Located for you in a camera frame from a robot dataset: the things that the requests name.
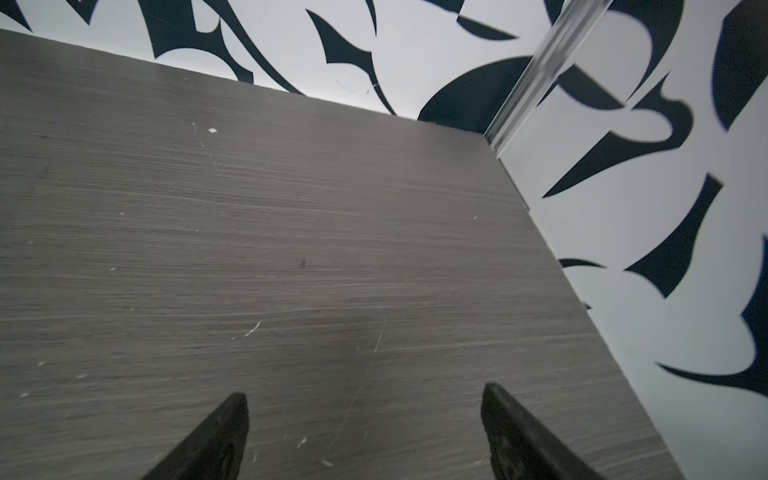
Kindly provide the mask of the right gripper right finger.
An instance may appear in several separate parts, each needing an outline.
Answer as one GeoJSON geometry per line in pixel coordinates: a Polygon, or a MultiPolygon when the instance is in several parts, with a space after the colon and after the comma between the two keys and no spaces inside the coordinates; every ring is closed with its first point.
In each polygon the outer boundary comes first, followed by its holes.
{"type": "Polygon", "coordinates": [[[602,479],[497,383],[484,386],[481,419],[497,479],[602,479]]]}

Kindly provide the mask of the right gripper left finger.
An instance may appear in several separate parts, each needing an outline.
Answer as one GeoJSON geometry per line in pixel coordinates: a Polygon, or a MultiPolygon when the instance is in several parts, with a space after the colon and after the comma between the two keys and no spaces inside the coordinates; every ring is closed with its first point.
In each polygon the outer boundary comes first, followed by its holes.
{"type": "Polygon", "coordinates": [[[235,480],[249,432],[247,397],[229,395],[144,480],[235,480]]]}

